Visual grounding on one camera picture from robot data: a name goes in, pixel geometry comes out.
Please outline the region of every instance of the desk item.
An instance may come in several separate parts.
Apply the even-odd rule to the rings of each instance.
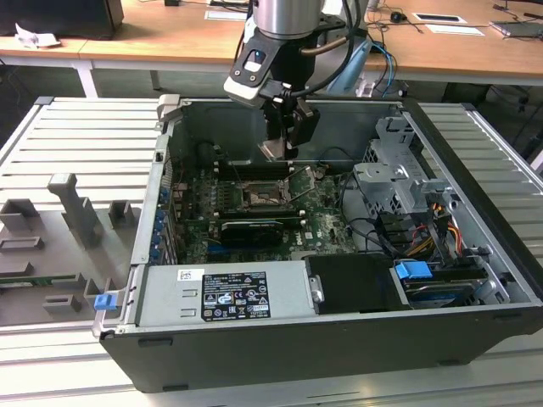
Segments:
[[[402,21],[406,21],[407,16],[403,13],[400,13],[399,11],[393,11],[390,13],[390,21],[393,23],[401,23]]]
[[[466,20],[458,15],[413,13],[420,21],[432,23],[466,23]]]
[[[543,24],[522,23],[509,21],[492,21],[490,23],[504,36],[511,38],[537,38],[543,36]]]
[[[60,41],[55,38],[51,33],[48,34],[35,34],[34,32],[27,31],[18,24],[15,25],[17,28],[17,34],[15,38],[19,41],[24,47],[38,49],[39,47],[54,47],[60,45]]]
[[[426,24],[426,27],[434,34],[460,34],[461,36],[484,36],[484,34],[473,27],[462,27],[461,25],[439,25]]]
[[[0,0],[0,36],[26,30],[109,40],[123,20],[120,0]]]

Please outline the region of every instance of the blue tab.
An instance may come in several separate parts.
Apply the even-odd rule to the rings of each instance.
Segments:
[[[96,311],[111,311],[117,309],[117,294],[99,294],[94,300]]]
[[[431,278],[434,276],[425,261],[402,261],[395,268],[400,279]]]

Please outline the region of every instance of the wooden desk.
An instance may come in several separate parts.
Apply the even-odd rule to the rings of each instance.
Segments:
[[[459,15],[466,25],[488,25],[492,20],[512,21],[512,16],[494,10],[500,0],[388,0],[391,8],[403,9],[412,23],[420,23],[412,13]],[[543,7],[535,4],[509,3],[510,11],[521,20],[524,12],[543,14]],[[424,25],[418,25],[424,34],[411,25],[394,25],[389,21],[390,10],[381,8],[368,13],[366,20],[387,20],[389,30],[384,33],[387,49],[396,57],[399,75],[404,79],[435,81],[474,81],[480,83],[528,82],[543,83],[543,42],[524,42],[503,39],[493,27],[479,28],[484,36],[434,34]],[[381,35],[375,28],[370,30],[376,41]],[[382,69],[383,58],[371,55],[367,69]]]
[[[24,48],[12,36],[0,36],[0,58],[10,57],[36,57],[36,58],[66,58],[78,59],[79,52],[87,40],[63,39],[61,47],[44,49]]]
[[[417,22],[413,12],[456,14],[469,25],[512,20],[494,10],[494,2],[501,0],[388,0],[387,4],[401,7],[411,22]],[[521,19],[525,11],[543,13],[535,4],[510,2],[509,7]],[[0,58],[6,64],[75,68],[88,97],[98,95],[93,69],[150,70],[154,88],[160,87],[160,70],[229,71],[242,22],[205,20],[205,4],[165,7],[162,0],[123,0],[123,9],[123,26],[113,41],[62,39],[62,47],[34,51],[22,48],[13,38],[0,37]],[[424,32],[420,34],[411,25],[390,23],[389,15],[390,10],[382,8],[381,13],[368,13],[366,20],[389,23],[384,35],[398,61],[397,79],[543,86],[542,42],[504,40],[491,27],[479,28],[484,36],[459,36],[434,34],[419,25]],[[380,40],[375,28],[370,32]],[[328,62],[331,70],[338,60],[330,57]],[[370,55],[366,75],[376,77],[384,67],[382,55]]]
[[[208,8],[197,1],[203,4],[165,7],[161,0],[123,0],[125,19],[114,40],[88,41],[80,58],[231,64],[244,23],[205,20]]]

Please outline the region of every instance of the label sticker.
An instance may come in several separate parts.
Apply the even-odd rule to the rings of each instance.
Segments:
[[[205,269],[179,269],[177,280],[179,282],[199,282],[202,280]]]
[[[264,271],[203,274],[200,278],[204,321],[250,320],[272,316]]]

